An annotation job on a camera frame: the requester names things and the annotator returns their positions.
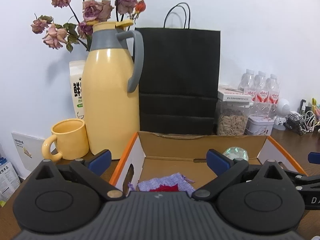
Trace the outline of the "white milk carton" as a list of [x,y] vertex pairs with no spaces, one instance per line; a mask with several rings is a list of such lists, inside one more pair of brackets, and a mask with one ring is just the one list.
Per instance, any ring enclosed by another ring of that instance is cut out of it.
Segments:
[[75,117],[84,119],[84,108],[82,102],[81,82],[84,70],[85,60],[71,61],[69,63],[69,77],[71,84],[71,95],[73,100],[73,107]]

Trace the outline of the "iridescent crystal ball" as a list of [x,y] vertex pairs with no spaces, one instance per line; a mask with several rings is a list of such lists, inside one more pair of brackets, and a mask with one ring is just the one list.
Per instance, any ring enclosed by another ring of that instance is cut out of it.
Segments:
[[247,151],[240,147],[230,147],[223,152],[223,155],[231,160],[236,158],[241,158],[246,161],[249,160]]

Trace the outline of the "black paper shopping bag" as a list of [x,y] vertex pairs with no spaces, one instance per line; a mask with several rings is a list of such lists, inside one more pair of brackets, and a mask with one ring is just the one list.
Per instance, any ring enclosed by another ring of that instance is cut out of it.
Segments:
[[190,27],[138,30],[144,41],[140,130],[212,134],[218,101],[220,31]]

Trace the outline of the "dried rose bouquet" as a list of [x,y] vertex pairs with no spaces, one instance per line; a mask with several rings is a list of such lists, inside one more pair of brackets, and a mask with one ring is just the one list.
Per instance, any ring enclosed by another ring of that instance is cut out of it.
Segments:
[[65,47],[70,53],[75,44],[83,45],[87,51],[91,48],[93,25],[103,23],[111,18],[112,11],[116,12],[116,26],[123,30],[129,30],[127,20],[135,22],[139,15],[146,10],[144,0],[82,0],[82,18],[80,20],[71,7],[71,0],[51,0],[55,8],[69,8],[72,17],[76,20],[72,23],[68,20],[63,25],[57,24],[52,16],[36,16],[31,26],[34,34],[45,33],[42,41],[52,49]]

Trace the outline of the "clear jar of seeds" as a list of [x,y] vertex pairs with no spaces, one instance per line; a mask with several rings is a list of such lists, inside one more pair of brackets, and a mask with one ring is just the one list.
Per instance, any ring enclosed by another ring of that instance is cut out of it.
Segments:
[[216,109],[217,135],[244,135],[250,110],[247,104],[219,101]]

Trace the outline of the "white decorated tin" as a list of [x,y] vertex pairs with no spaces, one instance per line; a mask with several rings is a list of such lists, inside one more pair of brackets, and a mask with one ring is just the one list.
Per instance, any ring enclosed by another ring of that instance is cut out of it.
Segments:
[[246,135],[271,135],[274,119],[267,116],[249,116],[245,129]]

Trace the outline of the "white booklet against wall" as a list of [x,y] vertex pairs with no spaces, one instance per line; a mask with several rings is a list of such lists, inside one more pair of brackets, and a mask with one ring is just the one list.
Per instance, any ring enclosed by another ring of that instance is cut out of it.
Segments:
[[20,177],[25,179],[43,160],[42,145],[44,139],[17,132],[12,132],[11,135],[25,169],[25,174],[20,172]]

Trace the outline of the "blue white package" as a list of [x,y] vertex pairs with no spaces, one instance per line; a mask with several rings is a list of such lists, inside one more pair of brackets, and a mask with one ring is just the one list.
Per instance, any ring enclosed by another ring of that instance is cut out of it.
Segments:
[[4,156],[1,147],[1,165],[0,165],[0,194],[1,205],[4,205],[10,197],[15,193],[21,184],[13,165]]

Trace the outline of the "yellow thermos jug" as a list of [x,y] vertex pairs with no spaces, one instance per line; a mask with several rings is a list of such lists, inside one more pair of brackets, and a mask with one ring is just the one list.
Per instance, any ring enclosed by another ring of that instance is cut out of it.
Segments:
[[141,33],[127,30],[133,20],[93,26],[81,89],[89,147],[118,160],[140,130],[138,84],[144,64]]

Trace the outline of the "white flat box on jar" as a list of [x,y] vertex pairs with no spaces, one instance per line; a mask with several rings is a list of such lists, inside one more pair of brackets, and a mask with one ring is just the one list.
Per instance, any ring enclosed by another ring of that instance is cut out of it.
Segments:
[[252,97],[244,92],[229,86],[218,86],[218,99],[223,102],[250,103]]

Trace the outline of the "yellow ceramic mug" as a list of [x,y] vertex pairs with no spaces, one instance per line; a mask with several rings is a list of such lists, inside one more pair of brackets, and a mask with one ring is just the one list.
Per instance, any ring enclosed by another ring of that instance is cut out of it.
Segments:
[[86,125],[82,119],[67,119],[51,128],[52,135],[42,144],[44,159],[54,162],[82,158],[89,152]]

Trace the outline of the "left water bottle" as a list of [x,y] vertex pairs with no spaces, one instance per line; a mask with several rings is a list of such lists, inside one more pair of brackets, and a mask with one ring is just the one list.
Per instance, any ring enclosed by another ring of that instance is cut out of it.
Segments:
[[251,69],[246,69],[246,72],[242,75],[241,81],[238,85],[238,90],[244,92],[250,89],[254,83],[254,71]]

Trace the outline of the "small white robot figure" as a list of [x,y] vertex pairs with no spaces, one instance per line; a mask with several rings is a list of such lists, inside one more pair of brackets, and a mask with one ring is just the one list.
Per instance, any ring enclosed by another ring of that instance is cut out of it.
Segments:
[[285,122],[286,117],[291,113],[290,112],[290,105],[286,99],[279,99],[277,106],[276,106],[276,118],[274,120],[273,128],[279,131],[285,130]]

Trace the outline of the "red cardboard pumpkin box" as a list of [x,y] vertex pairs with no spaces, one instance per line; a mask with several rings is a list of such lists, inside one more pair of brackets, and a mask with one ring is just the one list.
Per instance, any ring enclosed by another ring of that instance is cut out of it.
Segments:
[[304,174],[305,171],[271,136],[188,136],[138,132],[128,142],[123,155],[112,174],[109,183],[123,189],[129,169],[133,169],[131,183],[134,187],[140,181],[181,173],[194,181],[195,189],[216,178],[206,164],[208,150],[222,153],[238,146],[247,151],[250,164],[262,164],[275,160],[291,171]]

